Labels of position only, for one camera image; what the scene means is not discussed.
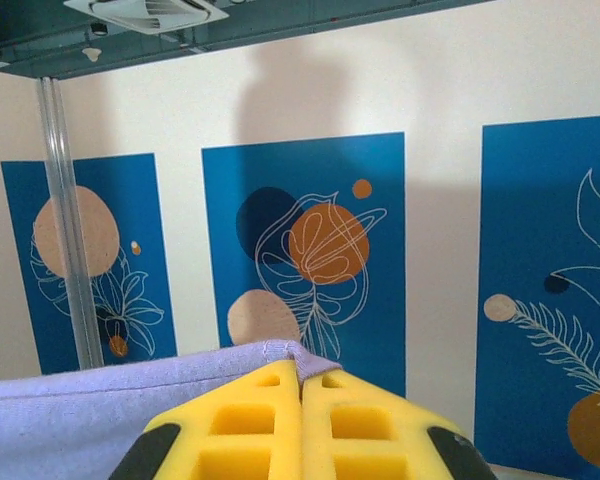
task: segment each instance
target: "ceiling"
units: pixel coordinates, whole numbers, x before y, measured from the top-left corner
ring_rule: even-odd
[[[62,0],[0,0],[0,70],[26,77],[69,78],[130,65],[305,35],[491,0],[215,0],[229,18],[195,28],[143,35],[108,25]],[[102,50],[97,62],[82,53]]]

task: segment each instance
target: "white wall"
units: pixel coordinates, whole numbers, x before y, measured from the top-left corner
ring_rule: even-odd
[[[74,157],[156,153],[181,353],[217,346],[201,148],[405,131],[409,396],[472,432],[482,126],[600,115],[600,0],[498,0],[62,87]]]
[[[0,74],[0,162],[45,158],[35,81]],[[0,379],[40,374],[0,169]]]

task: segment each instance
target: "blue wall art panel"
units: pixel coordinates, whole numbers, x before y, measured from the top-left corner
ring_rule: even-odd
[[[403,134],[203,151],[220,344],[301,341],[405,394]]]
[[[476,444],[600,480],[600,117],[483,140]]]
[[[107,365],[176,354],[153,155],[74,162],[87,266]],[[78,369],[43,162],[3,162],[43,374]]]

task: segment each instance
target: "black rubber pad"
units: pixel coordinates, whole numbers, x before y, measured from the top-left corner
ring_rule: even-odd
[[[462,435],[442,427],[427,431],[453,480],[498,480],[480,452]]]
[[[179,433],[180,425],[165,423],[140,435],[109,480],[152,480]]]

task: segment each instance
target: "purple cloth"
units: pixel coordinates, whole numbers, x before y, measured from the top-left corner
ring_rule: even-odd
[[[298,380],[339,368],[272,340],[149,362],[0,382],[0,480],[107,479],[149,420],[268,363]]]

